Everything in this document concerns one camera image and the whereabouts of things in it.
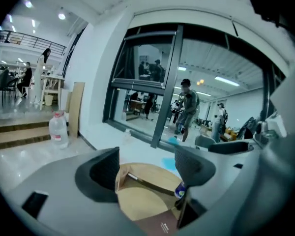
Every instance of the plastic jug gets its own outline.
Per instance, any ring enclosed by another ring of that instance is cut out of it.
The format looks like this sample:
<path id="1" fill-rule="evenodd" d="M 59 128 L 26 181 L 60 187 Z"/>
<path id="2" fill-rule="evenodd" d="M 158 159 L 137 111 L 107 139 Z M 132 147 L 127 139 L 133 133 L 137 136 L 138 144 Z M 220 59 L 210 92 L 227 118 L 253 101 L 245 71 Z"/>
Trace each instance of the plastic jug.
<path id="1" fill-rule="evenodd" d="M 63 112 L 56 112 L 49 121 L 49 134 L 53 143 L 60 149 L 68 147 L 67 123 Z"/>

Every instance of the metal railing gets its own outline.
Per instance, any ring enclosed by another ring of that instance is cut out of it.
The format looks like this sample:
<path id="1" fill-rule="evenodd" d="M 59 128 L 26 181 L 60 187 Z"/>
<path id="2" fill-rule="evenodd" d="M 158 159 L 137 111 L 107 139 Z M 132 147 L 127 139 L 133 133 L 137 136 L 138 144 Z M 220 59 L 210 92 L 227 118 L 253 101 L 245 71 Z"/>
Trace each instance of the metal railing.
<path id="1" fill-rule="evenodd" d="M 58 55 L 64 55 L 65 46 L 42 39 L 39 37 L 13 32 L 9 30 L 0 31 L 0 43 L 12 43 L 22 46 L 37 48 L 44 51 L 50 48 L 51 52 Z"/>

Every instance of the label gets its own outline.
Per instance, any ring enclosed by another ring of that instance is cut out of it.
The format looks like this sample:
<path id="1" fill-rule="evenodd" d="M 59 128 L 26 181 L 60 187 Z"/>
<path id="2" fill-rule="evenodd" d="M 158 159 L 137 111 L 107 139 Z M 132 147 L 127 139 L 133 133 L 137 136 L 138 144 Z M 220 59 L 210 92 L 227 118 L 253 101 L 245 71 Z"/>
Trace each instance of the label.
<path id="1" fill-rule="evenodd" d="M 61 141 L 61 135 L 51 135 L 51 139 L 54 141 Z"/>

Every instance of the backpack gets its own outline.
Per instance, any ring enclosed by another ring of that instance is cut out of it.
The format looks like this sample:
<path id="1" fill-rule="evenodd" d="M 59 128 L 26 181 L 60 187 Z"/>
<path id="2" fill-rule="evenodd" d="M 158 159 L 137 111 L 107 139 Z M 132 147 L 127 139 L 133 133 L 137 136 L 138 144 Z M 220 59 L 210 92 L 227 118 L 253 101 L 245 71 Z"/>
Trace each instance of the backpack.
<path id="1" fill-rule="evenodd" d="M 224 120 L 224 125 L 226 124 L 228 120 L 228 113 L 226 112 L 226 109 L 223 109 L 223 120 Z"/>
<path id="2" fill-rule="evenodd" d="M 200 105 L 200 98 L 198 97 L 198 94 L 196 91 L 194 91 L 196 96 L 197 96 L 197 103 L 196 103 L 196 106 L 198 107 Z"/>

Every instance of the staircase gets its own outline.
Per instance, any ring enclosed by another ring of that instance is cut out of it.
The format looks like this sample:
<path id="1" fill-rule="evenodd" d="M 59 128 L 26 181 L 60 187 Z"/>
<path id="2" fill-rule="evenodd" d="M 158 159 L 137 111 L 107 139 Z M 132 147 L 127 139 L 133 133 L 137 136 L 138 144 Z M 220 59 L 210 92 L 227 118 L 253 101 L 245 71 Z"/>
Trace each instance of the staircase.
<path id="1" fill-rule="evenodd" d="M 49 140 L 48 125 L 49 120 L 0 125 L 0 149 Z"/>

